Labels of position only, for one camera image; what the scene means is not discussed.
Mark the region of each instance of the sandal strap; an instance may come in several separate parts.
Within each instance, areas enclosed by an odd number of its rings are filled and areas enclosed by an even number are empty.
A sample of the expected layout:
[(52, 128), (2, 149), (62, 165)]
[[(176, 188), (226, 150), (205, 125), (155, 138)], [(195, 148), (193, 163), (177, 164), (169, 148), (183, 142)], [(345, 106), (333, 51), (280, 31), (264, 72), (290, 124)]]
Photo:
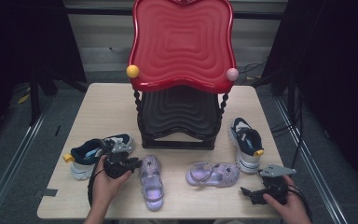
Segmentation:
[[(209, 173), (203, 177), (203, 178), (197, 178), (193, 175), (193, 168), (196, 168), (194, 170), (205, 170), (205, 166), (208, 166), (209, 167)], [(190, 176), (191, 178), (193, 178), (193, 180), (195, 180), (196, 182), (199, 182), (201, 184), (204, 184), (212, 175), (213, 173), (213, 166), (207, 162), (207, 161), (204, 161), (204, 162), (197, 162), (193, 165), (193, 167), (190, 169)]]
[(147, 202), (149, 203), (156, 203), (158, 201), (160, 201), (163, 197), (164, 197), (164, 185), (162, 184), (162, 181), (161, 181), (161, 178), (159, 177), (159, 175), (153, 175), (151, 177), (148, 177), (148, 178), (154, 178), (154, 177), (157, 177), (158, 178), (158, 187), (161, 188), (161, 195), (158, 197), (158, 198), (149, 198), (147, 196), (147, 194), (145, 193), (145, 183), (143, 183), (142, 185), (142, 194), (144, 195), (145, 199)]

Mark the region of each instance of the gray floor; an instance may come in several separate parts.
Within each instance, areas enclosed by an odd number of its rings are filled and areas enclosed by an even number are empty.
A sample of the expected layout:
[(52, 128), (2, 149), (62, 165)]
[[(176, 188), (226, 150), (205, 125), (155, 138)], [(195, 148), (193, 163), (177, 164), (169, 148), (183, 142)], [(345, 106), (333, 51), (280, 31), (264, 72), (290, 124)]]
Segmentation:
[[(121, 60), (124, 62), (127, 58), (121, 59), (121, 57), (114, 55), (115, 51), (112, 50), (113, 55), (110, 55), (110, 57), (117, 57), (116, 63), (119, 68), (112, 71), (112, 69), (109, 69), (110, 65), (96, 66), (96, 64), (93, 64), (93, 60), (98, 57), (91, 57), (87, 52), (87, 50), (82, 51), (82, 58), (83, 63), (89, 69), (87, 70), (89, 84), (91, 82), (127, 82), (120, 68), (122, 67)], [(106, 53), (109, 54), (109, 51), (103, 49), (103, 54)], [(258, 77), (261, 74), (259, 69), (262, 69), (262, 66), (249, 71), (248, 77)], [(242, 80), (236, 82), (237, 85), (252, 83), (253, 79), (244, 80), (243, 75)], [(57, 85), (59, 92), (55, 97), (50, 98), (41, 94), (41, 105), (51, 105), (44, 114), (43, 123), (34, 140), (28, 144), (28, 149), (23, 152), (24, 157), (23, 161), (18, 164), (18, 172), (11, 175), (13, 178), (8, 183), (8, 191), (0, 192), (4, 195), (2, 202), (0, 202), (0, 223), (82, 223), (82, 220), (43, 220), (36, 215), (41, 199), (34, 195), (39, 189), (45, 189), (48, 185), (49, 177), (59, 159), (62, 147), (84, 97), (84, 93), (61, 82), (57, 82)], [(7, 174), (7, 167), (12, 158), (16, 157), (21, 141), (30, 129), (30, 101), (28, 100), (21, 105), (17, 104), (26, 87), (27, 84), (25, 83), (14, 90), (12, 102), (0, 125), (0, 180), (2, 176)], [(283, 164), (290, 166), (296, 151), (295, 141), (287, 129), (277, 131), (286, 125), (277, 104), (280, 101), (284, 102), (286, 95), (284, 94), (279, 98), (272, 96), (269, 86), (259, 87), (256, 92), (266, 114), (269, 127), (275, 136), (274, 139)], [(342, 158), (337, 145), (325, 137), (324, 128), (305, 104), (302, 107), (302, 120), (302, 137), (310, 150), (311, 158), (322, 174), (322, 181), (325, 182), (327, 191), (331, 193), (330, 197), (333, 197), (337, 202), (337, 204), (332, 205), (331, 198), (325, 198), (320, 185), (315, 184), (312, 175), (314, 171), (306, 165), (303, 160), (304, 156), (299, 155), (296, 159), (297, 174), (294, 179), (302, 188), (310, 204), (314, 223), (358, 223), (358, 174)], [(331, 207), (338, 208), (338, 211), (342, 212), (341, 219), (332, 217), (335, 211), (331, 211)], [(200, 221), (188, 221), (187, 223), (200, 223)], [(251, 223), (272, 224), (280, 223), (280, 220), (252, 220)]]

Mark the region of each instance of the lavender sandal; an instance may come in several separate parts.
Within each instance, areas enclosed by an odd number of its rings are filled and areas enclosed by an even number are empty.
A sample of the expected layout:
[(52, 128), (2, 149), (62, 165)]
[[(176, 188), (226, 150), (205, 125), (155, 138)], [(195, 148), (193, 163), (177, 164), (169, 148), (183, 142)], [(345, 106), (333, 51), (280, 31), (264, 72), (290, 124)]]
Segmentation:
[(215, 186), (227, 188), (237, 183), (240, 169), (234, 163), (218, 163), (212, 166), (209, 162), (197, 162), (186, 174), (187, 183), (191, 186)]
[(147, 155), (140, 168), (142, 193), (145, 198), (146, 207), (150, 211), (158, 211), (164, 201), (164, 188), (161, 182), (161, 166), (156, 156)]

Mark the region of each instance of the light wood tabletop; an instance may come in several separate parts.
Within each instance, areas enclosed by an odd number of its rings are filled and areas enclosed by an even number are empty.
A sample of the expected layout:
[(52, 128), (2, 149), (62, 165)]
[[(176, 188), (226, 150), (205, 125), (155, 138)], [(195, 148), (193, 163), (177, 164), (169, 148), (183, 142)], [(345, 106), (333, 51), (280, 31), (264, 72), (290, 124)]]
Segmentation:
[[(92, 138), (105, 138), (120, 133), (130, 134), (135, 141), (131, 157), (144, 158), (154, 154), (161, 163), (164, 185), (164, 205), (157, 212), (149, 211), (141, 193), (138, 169), (122, 186), (112, 201), (107, 218), (277, 218), (279, 215), (268, 205), (252, 205), (241, 194), (240, 187), (251, 191), (263, 189), (259, 175), (241, 172), (237, 184), (230, 188), (192, 187), (186, 183), (186, 172), (198, 161), (235, 162), (236, 148), (230, 143), (227, 129), (236, 117), (245, 119), (261, 137), (264, 155), (260, 168), (269, 163), (282, 165), (282, 160), (269, 130), (255, 89), (234, 86), (228, 95), (222, 127), (214, 150), (144, 149), (136, 122), (136, 104), (130, 84), (95, 83), (89, 86), (68, 139), (58, 158), (48, 189), (57, 189), (54, 197), (44, 196), (37, 210), (41, 218), (85, 218), (90, 205), (87, 196), (88, 180), (79, 181), (71, 176), (70, 163), (62, 155)], [(185, 139), (176, 133), (171, 138)]]

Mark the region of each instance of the black sneaker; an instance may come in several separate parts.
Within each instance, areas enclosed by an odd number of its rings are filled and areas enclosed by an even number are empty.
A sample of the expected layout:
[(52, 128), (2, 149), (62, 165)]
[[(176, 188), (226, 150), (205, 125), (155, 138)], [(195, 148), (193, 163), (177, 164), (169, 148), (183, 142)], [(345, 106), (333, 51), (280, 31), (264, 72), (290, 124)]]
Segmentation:
[(237, 148), (236, 163), (246, 173), (256, 173), (264, 153), (260, 134), (242, 118), (235, 118), (228, 128), (228, 138)]
[(104, 139), (91, 139), (81, 147), (74, 147), (71, 154), (65, 154), (65, 161), (71, 161), (71, 174), (78, 180), (87, 179), (91, 176), (95, 162), (99, 158), (102, 147), (113, 147), (115, 152), (126, 151), (131, 154), (134, 150), (133, 139), (130, 135), (123, 133)]

